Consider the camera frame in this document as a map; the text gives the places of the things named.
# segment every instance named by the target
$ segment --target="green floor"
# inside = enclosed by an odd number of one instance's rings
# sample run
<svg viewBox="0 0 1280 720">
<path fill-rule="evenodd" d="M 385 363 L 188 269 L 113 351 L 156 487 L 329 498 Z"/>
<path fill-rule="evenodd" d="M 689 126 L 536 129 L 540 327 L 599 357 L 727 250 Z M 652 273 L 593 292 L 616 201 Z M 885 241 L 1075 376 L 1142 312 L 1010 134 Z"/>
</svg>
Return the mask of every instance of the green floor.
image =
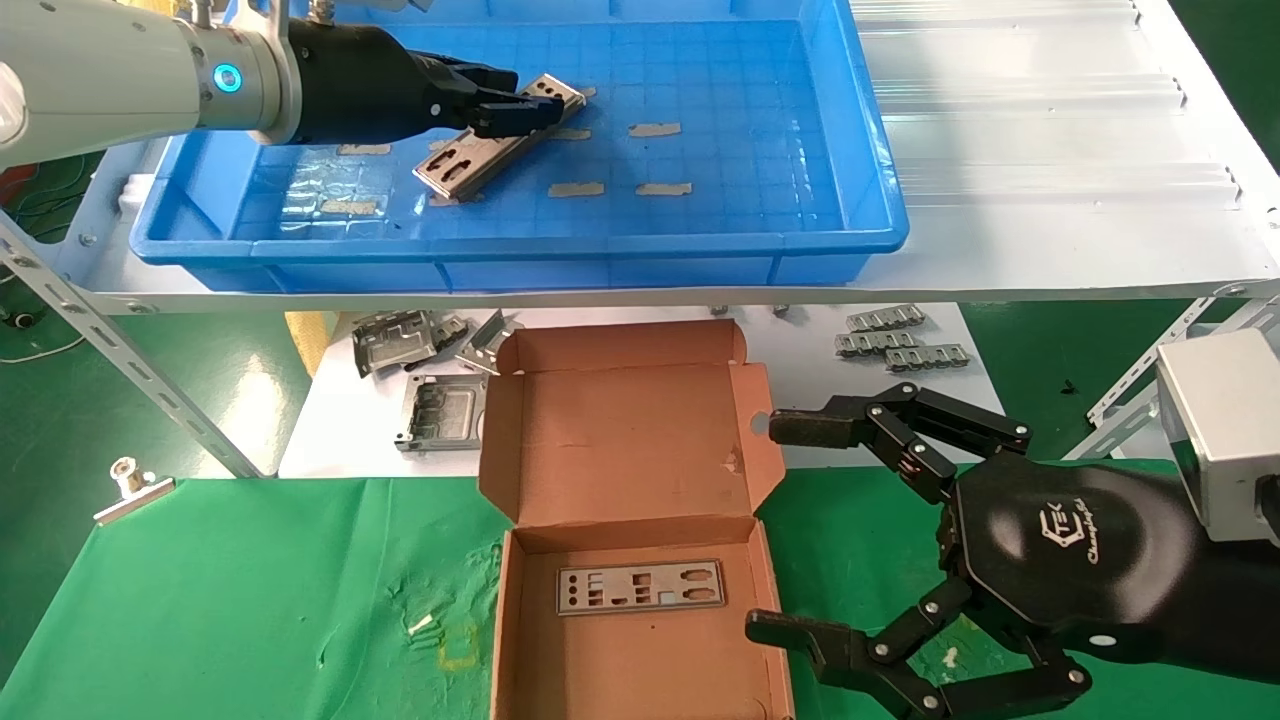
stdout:
<svg viewBox="0 0 1280 720">
<path fill-rule="evenodd" d="M 1260 67 L 1280 65 L 1280 4 L 1181 0 L 1175 6 L 1240 115 L 1280 159 L 1280 85 Z M 74 190 L 78 161 L 44 173 L 29 190 Z M 58 228 L 41 218 L 35 231 Z M 50 232 L 45 240 L 54 240 Z M 18 282 L 0 284 L 0 306 L 40 310 Z M 1037 430 L 1034 456 L 1060 457 L 1088 432 L 1084 413 L 1181 301 L 988 304 L 964 307 L 1006 411 Z M 279 315 L 123 318 L 142 348 L 192 393 L 241 447 L 274 468 L 308 379 Z M 0 359 L 70 342 L 56 316 L 15 332 L 0 327 Z M 38 623 L 88 533 L 113 501 L 109 464 L 124 454 L 175 475 L 209 475 L 216 462 L 93 348 L 0 365 L 0 679 Z"/>
</svg>

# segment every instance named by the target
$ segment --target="yellow object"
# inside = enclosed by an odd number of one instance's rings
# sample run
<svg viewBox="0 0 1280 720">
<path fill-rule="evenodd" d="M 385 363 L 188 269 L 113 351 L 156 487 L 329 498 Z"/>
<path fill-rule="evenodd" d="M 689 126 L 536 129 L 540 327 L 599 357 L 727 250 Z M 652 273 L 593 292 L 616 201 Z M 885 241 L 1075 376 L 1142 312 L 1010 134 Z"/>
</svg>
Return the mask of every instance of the yellow object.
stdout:
<svg viewBox="0 0 1280 720">
<path fill-rule="evenodd" d="M 324 351 L 329 347 L 329 333 L 333 331 L 329 318 L 320 311 L 285 313 L 284 324 L 289 327 L 302 366 L 307 369 L 308 375 L 316 377 Z"/>
</svg>

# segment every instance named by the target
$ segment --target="blue plastic tray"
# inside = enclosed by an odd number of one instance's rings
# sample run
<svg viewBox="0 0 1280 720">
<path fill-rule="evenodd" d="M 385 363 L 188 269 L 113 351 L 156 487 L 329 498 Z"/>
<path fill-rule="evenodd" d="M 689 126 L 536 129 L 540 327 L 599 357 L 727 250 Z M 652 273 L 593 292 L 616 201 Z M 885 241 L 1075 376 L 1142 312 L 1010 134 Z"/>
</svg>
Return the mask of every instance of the blue plastic tray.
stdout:
<svg viewBox="0 0 1280 720">
<path fill-rule="evenodd" d="M 436 208 L 412 168 L 456 131 L 344 156 L 192 133 L 165 152 L 131 238 L 140 258 L 241 292 L 833 284 L 906 237 L 847 0 L 436 0 L 339 19 L 594 88 L 567 123 L 591 138 L 547 140 L 483 201 Z M 630 137 L 637 123 L 682 132 Z M 605 193 L 548 196 L 564 182 Z M 635 192 L 685 182 L 681 197 Z M 325 214 L 325 200 L 378 211 Z"/>
</svg>

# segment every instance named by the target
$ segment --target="metal support leg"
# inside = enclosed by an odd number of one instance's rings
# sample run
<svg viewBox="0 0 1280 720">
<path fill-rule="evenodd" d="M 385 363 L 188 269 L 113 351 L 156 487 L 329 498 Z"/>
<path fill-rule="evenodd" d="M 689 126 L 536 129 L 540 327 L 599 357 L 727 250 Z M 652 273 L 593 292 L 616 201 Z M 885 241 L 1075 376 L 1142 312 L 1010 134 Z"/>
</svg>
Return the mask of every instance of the metal support leg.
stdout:
<svg viewBox="0 0 1280 720">
<path fill-rule="evenodd" d="M 1229 333 L 1243 328 L 1257 328 L 1265 333 L 1277 322 L 1280 322 L 1280 297 L 1251 300 L 1231 314 L 1226 322 L 1213 328 L 1210 334 Z M 1102 420 L 1097 429 L 1080 445 L 1071 448 L 1062 460 L 1105 457 L 1157 416 L 1160 416 L 1160 402 L 1156 397 L 1156 382 L 1152 380 L 1133 400 L 1120 406 L 1114 415 Z"/>
<path fill-rule="evenodd" d="M 1098 427 L 1106 418 L 1107 410 L 1111 410 L 1112 405 L 1120 402 L 1120 397 L 1128 392 L 1135 382 L 1138 382 L 1138 378 L 1140 378 L 1148 368 L 1156 364 L 1156 351 L 1161 345 L 1165 345 L 1166 342 L 1178 342 L 1187 337 L 1188 328 L 1190 328 L 1192 324 L 1196 323 L 1196 320 L 1199 319 L 1206 310 L 1208 310 L 1208 306 L 1213 304 L 1213 300 L 1216 299 L 1201 297 L 1199 300 L 1196 300 L 1181 315 L 1178 316 L 1176 320 L 1174 320 L 1174 324 L 1169 325 L 1169 329 L 1160 333 L 1156 342 L 1151 343 L 1151 347 L 1142 354 L 1142 357 L 1138 357 L 1138 361 L 1125 370 L 1125 374 L 1121 375 L 1114 386 L 1111 386 L 1111 389 L 1102 396 L 1102 400 L 1098 400 L 1093 407 L 1089 407 L 1088 418 L 1091 425 Z"/>
<path fill-rule="evenodd" d="M 262 471 L 244 456 L 159 369 L 151 366 L 142 352 L 109 316 L 84 301 L 79 291 L 50 270 L 31 251 L 35 240 L 0 211 L 0 263 L 49 304 L 84 340 L 99 350 L 133 384 L 138 386 L 165 415 L 189 432 L 201 447 L 218 459 L 237 478 L 261 478 Z"/>
</svg>

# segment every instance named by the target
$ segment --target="metal clip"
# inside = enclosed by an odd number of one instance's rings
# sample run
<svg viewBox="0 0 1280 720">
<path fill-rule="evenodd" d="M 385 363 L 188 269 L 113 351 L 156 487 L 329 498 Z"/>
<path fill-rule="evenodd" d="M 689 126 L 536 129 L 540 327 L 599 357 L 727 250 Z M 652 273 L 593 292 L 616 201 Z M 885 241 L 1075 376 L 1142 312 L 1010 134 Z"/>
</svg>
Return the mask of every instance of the metal clip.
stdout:
<svg viewBox="0 0 1280 720">
<path fill-rule="evenodd" d="M 906 331 L 887 331 L 882 333 L 849 333 L 836 336 L 836 355 L 841 357 L 864 357 L 882 355 L 888 350 L 915 347 L 915 338 Z"/>
<path fill-rule="evenodd" d="M 891 373 L 929 368 L 964 368 L 968 364 L 969 354 L 956 343 L 922 345 L 884 352 L 884 366 Z"/>
<path fill-rule="evenodd" d="M 502 315 L 502 310 L 495 310 L 494 314 L 490 315 L 483 325 L 480 325 L 476 334 L 474 334 L 471 340 L 462 346 L 462 350 L 458 351 L 458 360 L 475 368 L 476 370 L 497 375 L 498 347 L 500 347 L 502 343 L 511 337 L 511 333 L 522 327 L 525 325 L 509 318 L 504 318 Z"/>
<path fill-rule="evenodd" d="M 920 313 L 919 307 L 910 304 L 858 313 L 856 315 L 850 315 L 849 319 L 845 320 L 849 329 L 855 333 L 896 331 L 899 328 L 919 325 L 923 322 L 924 313 Z"/>
<path fill-rule="evenodd" d="M 413 174 L 442 197 L 466 200 L 512 160 L 527 152 L 544 137 L 554 135 L 561 123 L 572 118 L 586 105 L 585 95 L 545 73 L 538 76 L 520 94 L 563 99 L 564 114 L 561 115 L 561 122 L 524 137 L 492 140 L 479 138 L 468 128 L 436 150 L 421 165 L 413 168 Z"/>
</svg>

